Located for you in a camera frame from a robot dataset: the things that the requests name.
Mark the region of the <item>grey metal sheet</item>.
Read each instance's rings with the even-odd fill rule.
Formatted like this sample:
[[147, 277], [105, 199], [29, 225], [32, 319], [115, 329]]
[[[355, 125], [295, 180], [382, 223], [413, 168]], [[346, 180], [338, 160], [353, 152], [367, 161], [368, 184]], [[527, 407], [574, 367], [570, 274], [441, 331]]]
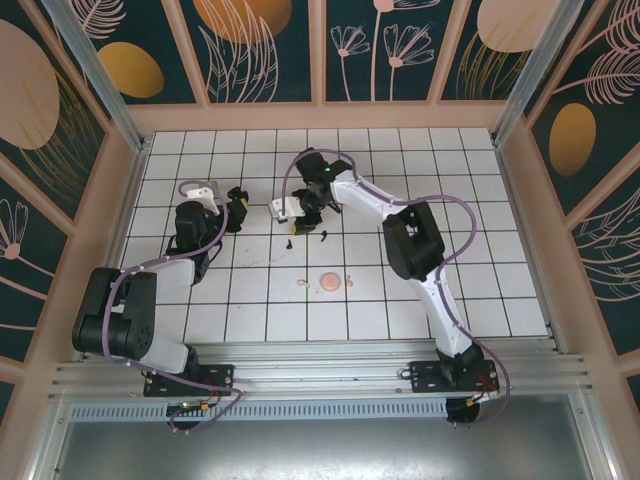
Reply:
[[28, 480], [620, 480], [576, 395], [518, 396], [492, 424], [441, 418], [225, 420], [190, 436], [159, 421], [80, 420], [61, 405]]

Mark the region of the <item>aluminium mounting rail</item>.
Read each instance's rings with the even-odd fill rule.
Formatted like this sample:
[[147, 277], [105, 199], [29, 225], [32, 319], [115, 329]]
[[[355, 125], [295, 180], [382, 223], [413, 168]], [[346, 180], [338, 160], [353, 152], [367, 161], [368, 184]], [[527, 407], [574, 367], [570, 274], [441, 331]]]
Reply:
[[[561, 354], [550, 339], [498, 339], [489, 347], [504, 363], [502, 385], [515, 395], [576, 393], [592, 387], [586, 363]], [[249, 400], [407, 397], [399, 376], [412, 361], [433, 360], [427, 340], [338, 342], [237, 342], [203, 344], [204, 364], [232, 364], [234, 385]], [[46, 391], [67, 401], [139, 401], [143, 378], [138, 369], [89, 357], [62, 363]]]

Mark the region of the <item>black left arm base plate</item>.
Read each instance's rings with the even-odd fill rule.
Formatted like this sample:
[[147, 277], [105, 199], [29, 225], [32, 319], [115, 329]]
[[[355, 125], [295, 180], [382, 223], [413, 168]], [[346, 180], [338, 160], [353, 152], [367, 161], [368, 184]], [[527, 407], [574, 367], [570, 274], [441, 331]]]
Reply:
[[[199, 384], [231, 388], [234, 380], [234, 366], [231, 364], [200, 365], [197, 371], [180, 374], [179, 378]], [[211, 392], [207, 389], [186, 385], [161, 375], [151, 373], [145, 375], [143, 396], [147, 398], [204, 397], [210, 394]]]

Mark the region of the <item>aluminium frame post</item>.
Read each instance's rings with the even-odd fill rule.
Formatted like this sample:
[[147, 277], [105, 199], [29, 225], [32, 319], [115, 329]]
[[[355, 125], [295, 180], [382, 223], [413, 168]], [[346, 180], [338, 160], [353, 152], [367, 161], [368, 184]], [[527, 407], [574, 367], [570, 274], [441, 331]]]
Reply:
[[82, 30], [68, 1], [41, 1], [127, 143], [136, 152], [143, 151], [145, 137], [138, 130], [123, 98], [111, 81], [89, 37]]
[[580, 13], [584, 0], [559, 0], [511, 90], [492, 133], [493, 145], [506, 144], [545, 72]]

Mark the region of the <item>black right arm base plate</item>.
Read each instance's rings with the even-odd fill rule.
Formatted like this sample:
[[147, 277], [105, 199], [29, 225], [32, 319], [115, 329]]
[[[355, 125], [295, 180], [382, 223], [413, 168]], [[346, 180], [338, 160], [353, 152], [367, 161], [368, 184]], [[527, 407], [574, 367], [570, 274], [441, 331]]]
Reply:
[[448, 380], [442, 373], [439, 361], [414, 361], [409, 363], [409, 381], [414, 393], [472, 393], [500, 390], [495, 363], [483, 360], [462, 374], [457, 382]]

